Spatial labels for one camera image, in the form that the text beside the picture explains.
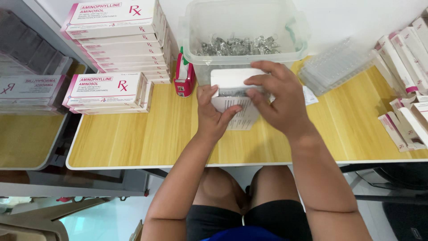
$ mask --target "wooden table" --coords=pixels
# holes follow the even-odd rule
[[[84,73],[87,66],[74,63],[68,76]],[[0,170],[40,170],[55,152],[68,115],[0,115]]]
[[[294,73],[302,67],[297,61]],[[307,106],[337,163],[428,161],[428,150],[400,153],[378,116],[395,98],[376,67]],[[172,84],[157,84],[148,114],[82,116],[66,165],[70,169],[171,167],[198,127],[195,93],[177,96]],[[291,164],[287,138],[261,116],[250,131],[226,131],[208,166]]]

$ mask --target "finger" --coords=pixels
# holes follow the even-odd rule
[[[259,110],[260,114],[268,119],[275,114],[275,109],[268,103],[268,100],[256,89],[247,90],[248,97],[251,98],[254,106]]]
[[[271,73],[273,76],[280,79],[285,79],[287,72],[290,71],[283,64],[266,60],[251,62],[251,67]]]
[[[263,85],[265,90],[272,94],[279,94],[283,92],[281,86],[284,85],[278,78],[271,75],[254,75],[244,81],[246,85]]]
[[[218,90],[218,85],[204,85],[202,86],[202,91],[200,93],[200,96],[198,97],[198,104],[199,105],[207,105],[211,103],[211,98],[214,95],[214,93]]]
[[[219,123],[222,125],[227,125],[229,121],[233,119],[236,113],[240,111],[242,111],[242,106],[232,105],[231,107],[227,108],[227,110],[223,112],[223,114],[220,117]]]

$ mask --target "leg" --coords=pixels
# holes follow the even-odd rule
[[[300,203],[288,166],[264,166],[250,186],[251,210],[245,225],[260,226],[291,241],[312,240],[308,220]]]
[[[251,208],[276,200],[300,202],[294,177],[288,166],[264,166],[256,172],[250,186]]]
[[[228,172],[218,167],[205,168],[193,205],[212,206],[241,213],[246,203],[244,191]]]
[[[209,238],[226,229],[242,226],[241,209],[246,195],[226,171],[205,168],[193,205],[186,218],[188,241]]]

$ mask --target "table edge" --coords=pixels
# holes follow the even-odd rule
[[[58,137],[64,132],[64,126],[66,125],[67,120],[70,118],[70,113],[67,112],[64,115],[64,118],[62,118],[61,125],[59,126],[55,139],[53,139],[52,145],[49,148],[48,154],[45,158],[45,160],[37,167],[0,167],[0,170],[7,170],[7,171],[38,171],[40,169],[45,168],[48,165],[49,159],[52,157],[52,154],[55,152],[54,147],[56,146],[58,142]]]
[[[367,164],[367,163],[414,163],[414,162],[428,162],[425,159],[397,159],[397,160],[358,160],[358,161],[336,161],[337,164]],[[93,167],[72,167],[66,160],[67,168],[70,170],[116,170],[116,169],[153,169],[153,168],[171,168],[173,165],[157,165],[157,166],[93,166]],[[227,164],[206,164],[206,167],[227,167],[227,166],[279,166],[279,165],[292,165],[292,162],[281,163],[227,163]]]

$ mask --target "tiled floor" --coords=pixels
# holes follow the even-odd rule
[[[250,185],[253,175],[261,166],[224,167],[245,189]],[[377,190],[355,174],[345,174],[355,194],[386,195],[385,190]],[[130,197],[121,202],[111,202],[86,209],[62,219],[70,241],[127,241],[140,219],[144,220],[155,192],[161,185],[160,178],[151,177],[148,197]],[[358,207],[370,235],[374,241],[396,241],[380,202],[358,201]]]

